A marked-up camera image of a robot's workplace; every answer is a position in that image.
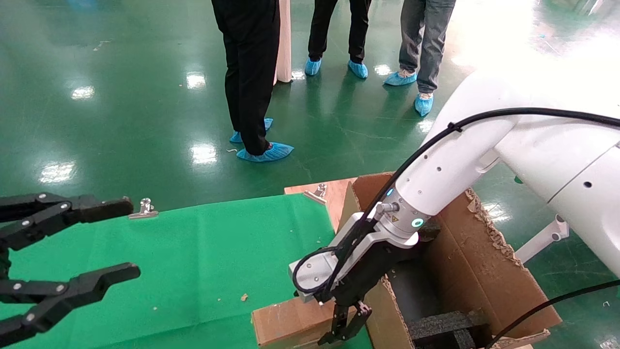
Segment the person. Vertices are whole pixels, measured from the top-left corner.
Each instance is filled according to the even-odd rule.
[[[384,83],[402,86],[417,80],[418,95],[414,107],[422,117],[433,107],[433,92],[437,89],[446,30],[455,2],[456,0],[404,0],[402,4],[400,70],[388,76]],[[416,74],[418,57],[420,71]]]
[[[224,35],[226,66],[224,81],[228,111],[234,133],[232,143],[243,143],[237,152],[243,160],[275,161],[293,151],[285,144],[268,142],[265,119],[273,91],[280,45],[278,0],[211,0],[215,20]]]
[[[308,60],[306,74],[317,75],[321,67],[323,53],[327,50],[327,29],[338,0],[314,0],[314,14],[308,40]],[[371,0],[349,0],[351,9],[351,27],[349,28],[349,62],[348,67],[360,79],[368,77],[364,65],[364,44],[368,31],[368,9]]]

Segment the cardboard box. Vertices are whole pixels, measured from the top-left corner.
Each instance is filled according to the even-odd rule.
[[[261,349],[328,349],[342,342],[319,347],[317,341],[331,331],[334,302],[322,307],[316,301],[304,303],[299,297],[252,312],[256,341]],[[349,308],[349,319],[355,308]]]
[[[345,217],[365,210],[390,173],[359,177],[349,184],[340,224]],[[547,297],[530,272],[514,256],[503,235],[495,229],[476,194],[468,190],[457,197],[435,218],[441,233],[430,244],[424,260],[433,293],[441,309],[438,312],[482,310],[493,334],[512,323]],[[409,337],[401,308],[411,290],[394,292],[398,273],[384,277],[365,298],[373,309],[367,328],[375,349],[409,349]],[[549,327],[562,322],[555,309],[538,312],[501,339],[496,348],[514,349],[541,341],[549,336]]]

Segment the green mat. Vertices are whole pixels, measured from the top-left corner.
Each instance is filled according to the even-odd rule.
[[[12,253],[11,278],[66,281],[127,261],[142,276],[13,348],[256,348],[250,313],[290,299],[288,263],[333,236],[325,207],[301,194],[76,225]],[[28,308],[0,305],[0,319]],[[368,334],[342,348],[371,348]]]

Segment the wooden board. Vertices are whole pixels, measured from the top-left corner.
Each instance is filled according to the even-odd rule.
[[[332,225],[334,226],[334,231],[338,229],[338,225],[340,223],[340,216],[342,215],[342,206],[345,203],[347,186],[349,182],[354,182],[356,179],[357,177],[323,182],[327,185],[327,191],[325,192],[325,197],[323,198],[327,201],[327,212],[329,213],[329,219],[332,221]],[[303,193],[306,190],[310,193],[314,193],[319,184],[321,183],[287,187],[284,188],[284,193],[297,194]]]

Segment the green epoxy floor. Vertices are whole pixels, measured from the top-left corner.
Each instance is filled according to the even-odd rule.
[[[397,69],[401,3],[373,2],[370,76],[360,81],[346,67],[348,4],[339,2],[332,17],[321,73],[306,79],[313,1],[292,1],[295,80],[273,92],[268,139],[296,150],[256,165],[226,151],[234,147],[223,44],[209,1],[1,1],[0,195],[148,196],[169,210],[393,170],[420,145],[460,81],[487,66],[564,65],[584,97],[605,94],[620,104],[616,1],[599,1],[588,16],[586,1],[459,0],[435,108],[419,119],[411,109],[415,86],[381,84]],[[553,213],[513,177],[498,166],[475,189],[518,248]],[[614,278],[575,234],[528,267],[549,297]],[[620,348],[616,292],[559,304],[564,323],[536,349]]]

